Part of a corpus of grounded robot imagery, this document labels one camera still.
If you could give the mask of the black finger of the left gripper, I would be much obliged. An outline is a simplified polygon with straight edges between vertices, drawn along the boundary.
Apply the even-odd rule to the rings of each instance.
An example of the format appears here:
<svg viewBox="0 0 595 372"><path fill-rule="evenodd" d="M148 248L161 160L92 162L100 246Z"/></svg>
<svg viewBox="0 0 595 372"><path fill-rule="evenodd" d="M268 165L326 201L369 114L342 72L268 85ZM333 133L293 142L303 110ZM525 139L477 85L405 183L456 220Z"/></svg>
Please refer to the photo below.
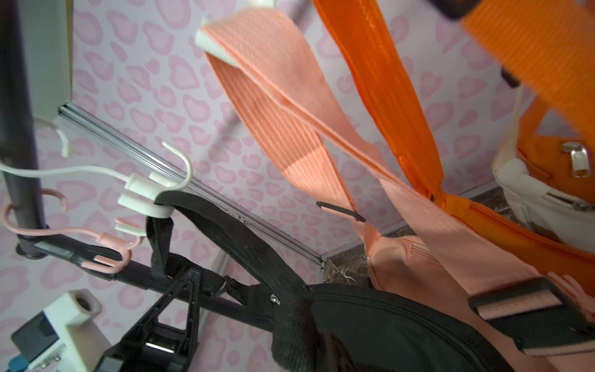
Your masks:
<svg viewBox="0 0 595 372"><path fill-rule="evenodd" d="M198 347L201 271L188 268L179 274L159 300L122 338L123 344L134 348L153 347L164 353L194 353ZM173 304L186 305L183 326L167 325L161 314Z"/></svg>

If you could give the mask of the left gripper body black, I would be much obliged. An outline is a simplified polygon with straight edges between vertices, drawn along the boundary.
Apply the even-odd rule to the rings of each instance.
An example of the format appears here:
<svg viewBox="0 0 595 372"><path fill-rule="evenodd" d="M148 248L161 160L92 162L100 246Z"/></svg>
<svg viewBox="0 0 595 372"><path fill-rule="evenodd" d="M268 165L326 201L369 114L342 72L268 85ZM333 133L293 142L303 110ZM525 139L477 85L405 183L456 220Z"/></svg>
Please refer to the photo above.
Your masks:
<svg viewBox="0 0 595 372"><path fill-rule="evenodd" d="M195 356L195 327L185 330L153 322L136 326L103 353L95 367L104 372L187 371Z"/></svg>

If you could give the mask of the black sling bag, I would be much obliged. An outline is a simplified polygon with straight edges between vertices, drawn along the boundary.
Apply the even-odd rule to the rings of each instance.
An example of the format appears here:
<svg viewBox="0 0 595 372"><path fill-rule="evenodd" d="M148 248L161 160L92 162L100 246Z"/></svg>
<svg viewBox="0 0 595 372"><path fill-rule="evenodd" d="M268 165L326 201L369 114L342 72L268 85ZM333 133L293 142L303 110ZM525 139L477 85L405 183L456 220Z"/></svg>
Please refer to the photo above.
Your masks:
<svg viewBox="0 0 595 372"><path fill-rule="evenodd" d="M308 285L277 252L210 201L162 192L172 207L240 264L257 283L208 274L204 293L232 297L232 315L263 322L272 354L287 371L509 371L472 326L397 294L349 285Z"/></svg>

